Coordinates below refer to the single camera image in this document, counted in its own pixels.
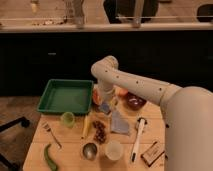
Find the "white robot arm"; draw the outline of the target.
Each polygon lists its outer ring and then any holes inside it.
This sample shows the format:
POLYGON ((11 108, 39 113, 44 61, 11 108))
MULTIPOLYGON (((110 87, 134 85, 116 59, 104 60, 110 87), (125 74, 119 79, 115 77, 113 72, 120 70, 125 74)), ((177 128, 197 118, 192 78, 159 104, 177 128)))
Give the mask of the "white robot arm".
POLYGON ((103 100, 110 100, 119 86, 160 107, 164 171, 213 171, 213 92, 122 72, 113 56, 94 63, 91 73, 103 100))

